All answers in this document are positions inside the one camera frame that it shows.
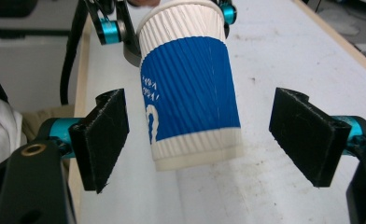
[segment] cup rim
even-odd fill
[[[181,5],[201,5],[205,7],[212,7],[224,20],[223,13],[221,12],[221,9],[212,1],[209,0],[173,0],[171,2],[164,3],[162,5],[159,5],[157,7],[154,7],[140,22],[137,26],[136,33],[137,36],[140,36],[140,32],[142,31],[143,27],[145,26],[146,22],[150,20],[153,16],[160,13],[161,11],[164,11],[170,7],[177,7]]]

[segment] blue and white cup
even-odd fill
[[[158,171],[242,154],[224,18],[209,0],[153,8],[138,27],[148,135]]]

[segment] white cloth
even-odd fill
[[[0,100],[0,162],[7,159],[15,149],[26,144],[21,126],[22,115]]]

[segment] white table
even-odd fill
[[[299,0],[234,3],[239,15],[227,46],[245,156],[231,161],[156,172],[139,69],[122,45],[101,47],[93,29],[84,36],[91,39],[82,50],[77,115],[93,109],[96,95],[124,88],[131,132],[103,193],[84,192],[72,168],[80,223],[349,222],[345,191],[357,159],[343,157],[331,187],[313,188],[268,126],[276,87],[306,93],[330,115],[366,118],[366,59]]]

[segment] blue metallic joint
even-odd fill
[[[49,131],[49,139],[52,140],[60,149],[62,159],[76,157],[72,147],[69,128],[79,121],[80,119],[57,119],[52,124],[51,130]]]
[[[220,6],[221,11],[224,15],[224,21],[231,25],[236,21],[236,7],[231,4],[223,4]]]
[[[124,31],[117,21],[100,19],[106,44],[115,44],[122,41]]]
[[[351,126],[351,132],[349,133],[348,139],[346,140],[346,149],[343,152],[343,155],[355,156],[348,150],[350,147],[360,147],[361,141],[363,137],[363,130],[355,118],[350,116],[332,116],[334,119],[338,119],[343,121]]]

